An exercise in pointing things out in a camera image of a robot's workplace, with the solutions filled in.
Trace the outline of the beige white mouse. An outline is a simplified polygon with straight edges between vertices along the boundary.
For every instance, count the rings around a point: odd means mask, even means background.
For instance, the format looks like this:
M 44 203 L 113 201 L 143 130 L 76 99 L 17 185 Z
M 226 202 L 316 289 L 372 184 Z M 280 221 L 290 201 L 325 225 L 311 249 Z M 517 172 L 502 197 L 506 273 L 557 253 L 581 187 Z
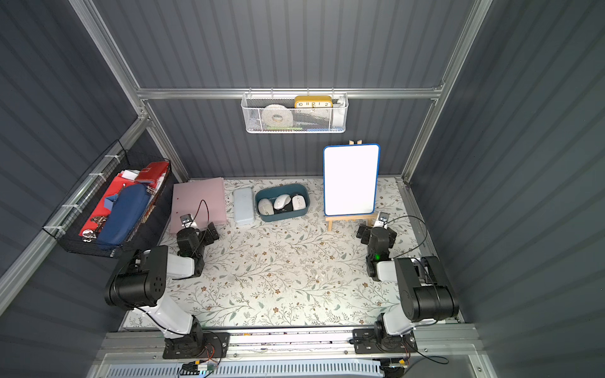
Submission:
M 258 202 L 258 212 L 262 216 L 272 216 L 275 214 L 274 204 L 268 198 L 262 198 Z

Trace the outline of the glossy white mouse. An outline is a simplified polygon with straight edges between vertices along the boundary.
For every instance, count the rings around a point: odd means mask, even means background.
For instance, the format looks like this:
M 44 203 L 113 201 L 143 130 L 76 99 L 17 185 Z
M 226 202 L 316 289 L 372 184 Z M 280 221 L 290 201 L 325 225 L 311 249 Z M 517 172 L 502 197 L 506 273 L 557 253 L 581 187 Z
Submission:
M 274 200 L 274 209 L 275 210 L 283 210 L 290 203 L 291 203 L 291 196 L 290 195 L 288 195 L 288 194 L 279 195 Z

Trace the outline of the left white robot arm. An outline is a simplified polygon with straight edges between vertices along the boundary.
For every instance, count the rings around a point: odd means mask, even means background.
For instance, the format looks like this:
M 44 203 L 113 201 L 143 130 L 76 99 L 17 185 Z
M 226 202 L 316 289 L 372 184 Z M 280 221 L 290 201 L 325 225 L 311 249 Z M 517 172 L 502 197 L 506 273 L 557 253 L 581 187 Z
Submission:
M 183 228 L 177 233 L 178 252 L 166 245 L 131 250 L 121 256 L 110 277 L 105 301 L 123 310 L 138 311 L 162 332 L 164 359 L 204 358 L 221 361 L 228 351 L 229 334 L 205 330 L 167 293 L 167 281 L 200 277 L 205 267 L 204 248 L 219 240 L 211 222 L 203 231 Z

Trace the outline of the teal storage box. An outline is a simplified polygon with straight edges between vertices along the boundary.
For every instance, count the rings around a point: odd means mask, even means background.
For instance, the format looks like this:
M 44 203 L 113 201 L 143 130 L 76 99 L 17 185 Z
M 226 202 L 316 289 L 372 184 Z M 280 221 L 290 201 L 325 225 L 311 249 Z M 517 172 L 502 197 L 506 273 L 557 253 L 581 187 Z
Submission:
M 262 189 L 255 195 L 255 209 L 264 222 L 275 222 L 308 213 L 310 197 L 302 184 Z

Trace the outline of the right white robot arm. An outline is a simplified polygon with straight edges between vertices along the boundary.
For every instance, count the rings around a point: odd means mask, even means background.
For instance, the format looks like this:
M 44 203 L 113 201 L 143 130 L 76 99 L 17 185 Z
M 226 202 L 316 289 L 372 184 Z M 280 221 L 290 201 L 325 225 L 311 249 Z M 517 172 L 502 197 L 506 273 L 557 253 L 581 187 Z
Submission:
M 367 246 L 366 271 L 376 282 L 395 283 L 400 303 L 380 313 L 373 329 L 354 330 L 356 354 L 416 353 L 414 330 L 455 317 L 458 298 L 436 256 L 391 257 L 396 233 L 390 228 L 360 225 L 356 237 Z

